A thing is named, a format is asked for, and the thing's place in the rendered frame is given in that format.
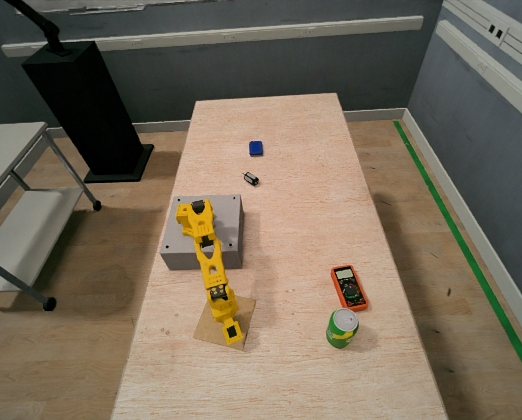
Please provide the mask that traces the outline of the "blue flat block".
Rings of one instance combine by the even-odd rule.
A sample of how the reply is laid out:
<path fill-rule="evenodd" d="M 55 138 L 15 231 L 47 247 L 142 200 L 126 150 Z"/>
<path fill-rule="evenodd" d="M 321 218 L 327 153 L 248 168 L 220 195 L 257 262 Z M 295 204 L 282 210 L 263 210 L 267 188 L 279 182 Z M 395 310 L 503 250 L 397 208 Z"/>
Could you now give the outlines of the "blue flat block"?
<path fill-rule="evenodd" d="M 250 141 L 249 142 L 249 154 L 250 157 L 259 157 L 262 156 L 262 141 Z"/>

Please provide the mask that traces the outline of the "tan mat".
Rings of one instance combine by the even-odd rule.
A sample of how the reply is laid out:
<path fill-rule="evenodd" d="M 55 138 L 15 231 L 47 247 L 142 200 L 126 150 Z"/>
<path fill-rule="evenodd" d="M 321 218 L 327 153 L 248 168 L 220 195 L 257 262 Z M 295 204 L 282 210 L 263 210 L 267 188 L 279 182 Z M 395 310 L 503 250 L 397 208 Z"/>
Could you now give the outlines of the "tan mat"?
<path fill-rule="evenodd" d="M 237 295 L 235 295 L 235 298 L 239 311 L 236 312 L 233 322 L 238 322 L 243 336 L 242 339 L 227 345 L 222 331 L 222 327 L 225 324 L 215 322 L 208 300 L 202 311 L 193 338 L 243 351 L 256 300 Z"/>

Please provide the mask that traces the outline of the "orange digital multimeter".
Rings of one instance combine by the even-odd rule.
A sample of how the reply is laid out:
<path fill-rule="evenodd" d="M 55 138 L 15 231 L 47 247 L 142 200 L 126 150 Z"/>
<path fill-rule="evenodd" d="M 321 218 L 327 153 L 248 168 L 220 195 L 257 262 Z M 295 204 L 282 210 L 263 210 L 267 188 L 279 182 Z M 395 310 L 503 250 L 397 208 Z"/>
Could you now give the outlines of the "orange digital multimeter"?
<path fill-rule="evenodd" d="M 333 267 L 330 275 L 342 308 L 353 312 L 367 308 L 368 301 L 352 265 Z"/>

